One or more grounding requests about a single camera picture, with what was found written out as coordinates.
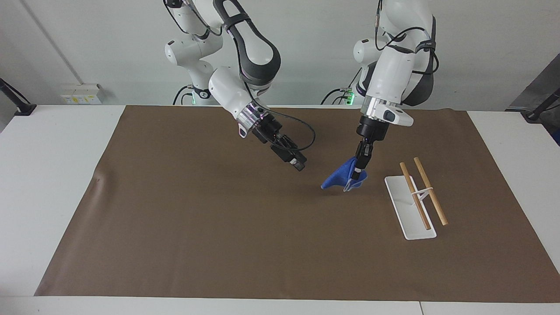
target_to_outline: white plastic tray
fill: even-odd
[[[414,185],[414,190],[416,184],[412,176],[410,177],[412,184]],[[435,229],[433,228],[432,220],[426,211],[424,202],[420,201],[422,209],[426,214],[426,218],[430,224],[431,229],[426,230],[422,218],[418,213],[418,209],[414,204],[410,189],[404,176],[388,176],[385,177],[385,184],[387,185],[387,190],[391,196],[391,201],[395,207],[396,216],[399,219],[400,227],[403,229],[404,238],[407,240],[413,239],[427,239],[434,238],[437,236]]]

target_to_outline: white tray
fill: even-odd
[[[418,188],[416,188],[416,184],[414,183],[412,176],[410,179],[414,185],[414,190],[417,191]],[[396,216],[399,218],[400,227],[403,229],[404,238],[407,240],[413,240],[436,237],[437,234],[433,228],[432,220],[430,220],[430,216],[426,211],[424,202],[420,201],[431,229],[426,230],[424,227],[424,223],[422,222],[422,218],[420,217],[418,209],[414,204],[414,200],[412,199],[410,189],[408,188],[408,184],[404,176],[385,177],[385,184],[387,185],[387,190],[389,191],[391,201],[395,207]]]

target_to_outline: black pole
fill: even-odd
[[[540,105],[537,108],[535,108],[535,110],[533,110],[532,112],[528,112],[525,116],[527,117],[527,119],[529,119],[531,121],[535,121],[535,120],[539,119],[540,115],[550,105],[552,105],[552,103],[554,103],[556,100],[558,100],[558,98],[560,98],[560,88],[558,88],[558,90],[556,90],[549,97],[547,97],[547,99],[545,99],[542,103],[540,103]]]
[[[29,116],[37,107],[36,104],[26,104],[6,85],[6,82],[0,78],[0,90],[17,106],[15,116]]]

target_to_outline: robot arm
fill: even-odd
[[[389,124],[413,124],[400,106],[424,102],[433,87],[435,19],[426,0],[380,0],[376,34],[378,26],[387,42],[377,41],[376,36],[354,46],[354,58],[362,65],[354,89],[365,97],[356,130],[362,141],[356,151],[354,180],[369,163],[374,142],[385,138]]]
[[[262,143],[270,142],[270,148],[284,162],[302,170],[307,160],[302,149],[280,133],[282,125],[272,111],[252,95],[251,91],[260,96],[268,90],[281,59],[278,49],[258,31],[241,4],[237,0],[167,0],[166,5],[174,11],[181,29],[190,33],[187,41],[168,43],[167,57],[189,71],[198,98],[209,99],[212,95],[238,122],[242,138],[251,132]],[[227,67],[214,71],[209,63],[200,60],[222,48],[222,38],[210,32],[211,27],[220,27],[232,37],[237,48],[238,74]]]

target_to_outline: power outlet box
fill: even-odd
[[[60,97],[66,104],[103,104],[105,95],[98,84],[63,85]]]

